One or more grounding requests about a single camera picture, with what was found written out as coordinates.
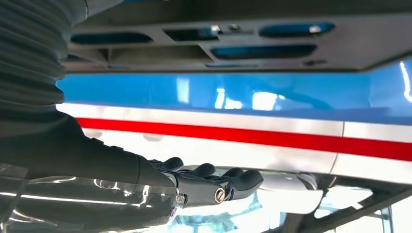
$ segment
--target black robotic finger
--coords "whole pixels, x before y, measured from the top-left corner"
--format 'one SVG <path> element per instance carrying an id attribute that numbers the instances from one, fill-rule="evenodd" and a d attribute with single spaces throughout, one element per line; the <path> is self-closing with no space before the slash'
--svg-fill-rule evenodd
<path id="1" fill-rule="evenodd" d="M 202 164 L 195 170 L 180 170 L 179 172 L 197 177 L 207 177 L 215 173 L 215 171 L 215 166 L 213 166 L 212 164 Z"/>
<path id="2" fill-rule="evenodd" d="M 250 196 L 263 183 L 263 177 L 256 170 L 249 170 L 239 177 L 222 176 L 215 179 L 215 182 L 225 189 L 225 200 L 238 200 Z"/>
<path id="3" fill-rule="evenodd" d="M 170 158 L 164 162 L 159 160 L 149 160 L 149 162 L 156 168 L 166 171 L 178 171 L 183 167 L 183 161 L 178 157 Z"/>
<path id="4" fill-rule="evenodd" d="M 239 167 L 234 167 L 229 169 L 225 174 L 223 174 L 222 176 L 229 176 L 229 177 L 239 177 L 244 173 L 242 168 Z"/>

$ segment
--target vent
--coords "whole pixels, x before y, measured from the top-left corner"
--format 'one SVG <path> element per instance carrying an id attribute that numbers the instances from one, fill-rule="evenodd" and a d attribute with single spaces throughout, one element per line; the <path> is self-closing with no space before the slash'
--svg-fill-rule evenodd
<path id="1" fill-rule="evenodd" d="M 219 27 L 212 26 L 202 29 L 164 30 L 164 32 L 174 41 L 205 41 L 219 40 L 221 33 Z"/>
<path id="2" fill-rule="evenodd" d="M 103 45 L 148 43 L 153 40 L 149 36 L 141 33 L 99 33 L 77 34 L 72 36 L 71 41 L 80 45 Z"/>
<path id="3" fill-rule="evenodd" d="M 282 24 L 267 26 L 260 30 L 259 35 L 268 38 L 310 37 L 325 34 L 333 28 L 333 23 Z"/>
<path id="4" fill-rule="evenodd" d="M 298 58 L 311 55 L 316 45 L 285 45 L 259 47 L 224 47 L 211 50 L 218 59 Z"/>

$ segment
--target white stripe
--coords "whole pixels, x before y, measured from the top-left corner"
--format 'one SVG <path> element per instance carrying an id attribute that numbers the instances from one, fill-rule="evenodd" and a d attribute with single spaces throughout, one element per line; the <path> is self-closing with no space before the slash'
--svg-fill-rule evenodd
<path id="1" fill-rule="evenodd" d="M 57 109 L 73 117 L 144 121 L 224 128 L 342 136 L 343 122 L 272 116 L 200 113 L 176 110 L 126 108 L 83 104 L 59 104 Z"/>
<path id="2" fill-rule="evenodd" d="M 345 122 L 344 137 L 412 142 L 412 126 Z"/>

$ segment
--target white surface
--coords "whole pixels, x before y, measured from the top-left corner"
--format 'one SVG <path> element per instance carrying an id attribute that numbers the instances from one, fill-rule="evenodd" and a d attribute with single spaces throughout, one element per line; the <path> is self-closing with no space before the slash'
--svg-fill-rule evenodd
<path id="1" fill-rule="evenodd" d="M 99 140 L 147 159 L 166 160 L 179 156 L 185 165 L 211 163 L 215 166 L 329 173 L 336 153 L 237 143 L 210 139 L 158 135 L 148 141 L 143 133 L 100 131 Z"/>
<path id="2" fill-rule="evenodd" d="M 244 116 L 158 109 L 61 104 L 58 109 L 74 117 L 215 126 L 290 133 L 344 136 L 397 142 L 412 142 L 412 126 L 382 125 L 342 121 L 282 117 Z M 86 130 L 99 136 L 98 131 Z M 293 149 L 209 139 L 100 131 L 99 139 L 141 154 L 148 159 L 165 160 L 179 156 L 186 165 L 212 163 L 216 166 L 332 173 L 394 183 L 412 184 L 412 162 Z"/>
<path id="3" fill-rule="evenodd" d="M 308 214 L 314 211 L 322 200 L 322 190 L 277 190 L 259 189 L 257 199 L 264 208 L 284 213 Z"/>
<path id="4" fill-rule="evenodd" d="M 412 126 L 345 122 L 343 136 L 412 143 Z"/>
<path id="5" fill-rule="evenodd" d="M 412 184 L 412 162 L 339 154 L 331 174 Z"/>

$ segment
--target glass surface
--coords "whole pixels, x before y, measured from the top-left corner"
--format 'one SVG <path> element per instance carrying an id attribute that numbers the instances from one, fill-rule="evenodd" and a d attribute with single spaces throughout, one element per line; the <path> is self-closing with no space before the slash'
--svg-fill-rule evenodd
<path id="1" fill-rule="evenodd" d="M 181 208 L 176 196 L 169 187 L 69 176 L 27 180 L 0 171 L 0 232 L 143 232 L 170 224 Z"/>
<path id="2" fill-rule="evenodd" d="M 360 201 L 368 198 L 373 193 L 370 189 L 358 187 L 335 186 L 328 190 L 315 212 L 315 218 L 322 218 L 338 210 L 353 207 L 361 209 Z"/>
<path id="3" fill-rule="evenodd" d="M 226 170 L 217 170 L 222 175 Z M 255 233 L 282 225 L 286 213 L 265 208 L 257 192 L 242 200 L 220 205 L 181 209 L 170 233 Z"/>
<path id="4" fill-rule="evenodd" d="M 395 233 L 411 232 L 412 197 L 392 205 L 392 220 Z"/>

